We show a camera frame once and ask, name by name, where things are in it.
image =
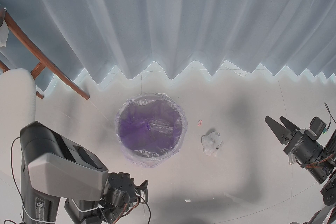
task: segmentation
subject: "trash bin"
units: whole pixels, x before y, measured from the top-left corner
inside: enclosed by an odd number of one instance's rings
[[[187,131],[183,109],[165,94],[130,98],[115,116],[115,132],[129,161],[155,167],[177,153]]]

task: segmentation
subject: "trash can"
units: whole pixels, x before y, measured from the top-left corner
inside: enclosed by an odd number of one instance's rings
[[[165,94],[130,98],[115,116],[124,156],[141,167],[155,167],[177,153],[186,131],[183,109]]]

